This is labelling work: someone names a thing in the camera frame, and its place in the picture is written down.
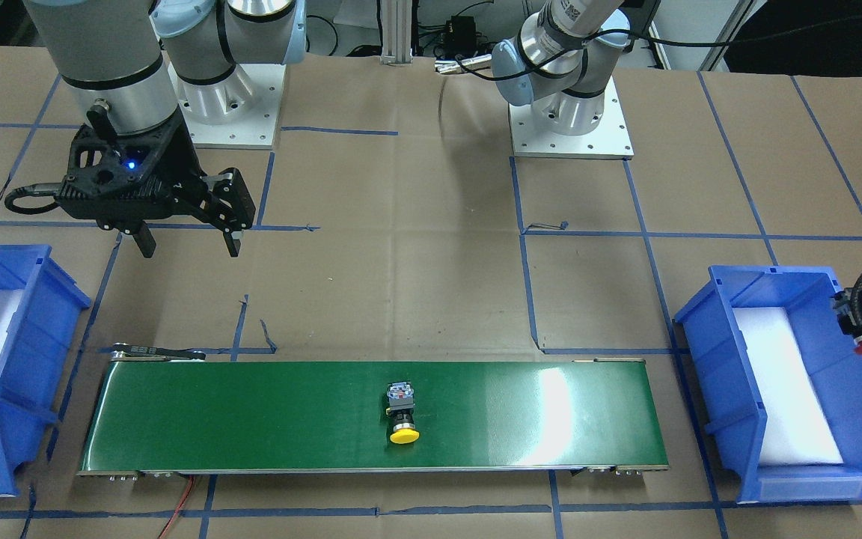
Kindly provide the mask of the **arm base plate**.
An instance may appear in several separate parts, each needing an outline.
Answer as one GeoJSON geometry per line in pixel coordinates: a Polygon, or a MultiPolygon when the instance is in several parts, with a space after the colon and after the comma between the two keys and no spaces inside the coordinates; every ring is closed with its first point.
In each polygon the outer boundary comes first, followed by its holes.
{"type": "Polygon", "coordinates": [[[195,147],[273,149],[287,66],[240,64],[211,85],[186,82],[173,67],[168,72],[195,147]]]}
{"type": "Polygon", "coordinates": [[[584,99],[558,92],[527,106],[509,106],[514,156],[630,159],[635,150],[614,79],[584,99]]]}

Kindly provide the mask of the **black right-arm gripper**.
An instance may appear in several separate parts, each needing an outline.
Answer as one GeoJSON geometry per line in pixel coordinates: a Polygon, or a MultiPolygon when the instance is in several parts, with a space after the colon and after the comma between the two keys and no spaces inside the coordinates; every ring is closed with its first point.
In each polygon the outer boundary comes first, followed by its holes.
{"type": "MultiPolygon", "coordinates": [[[[193,174],[185,180],[155,177],[120,201],[123,221],[192,216],[222,230],[233,258],[240,256],[242,230],[252,228],[256,214],[254,199],[238,168],[226,168],[217,175],[193,174]]],[[[156,241],[147,224],[135,228],[135,243],[141,256],[153,258],[156,241]]]]}

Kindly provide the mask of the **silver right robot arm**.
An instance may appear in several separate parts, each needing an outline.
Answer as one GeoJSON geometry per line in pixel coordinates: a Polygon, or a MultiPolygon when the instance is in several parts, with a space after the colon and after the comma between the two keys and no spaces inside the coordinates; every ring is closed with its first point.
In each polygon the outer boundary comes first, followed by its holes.
{"type": "Polygon", "coordinates": [[[151,219],[189,216],[239,256],[256,205],[237,168],[207,174],[189,118],[216,125],[253,109],[246,64],[305,54],[302,1],[27,1],[85,120],[61,181],[19,187],[11,212],[61,209],[135,239],[154,255],[151,219]]]}

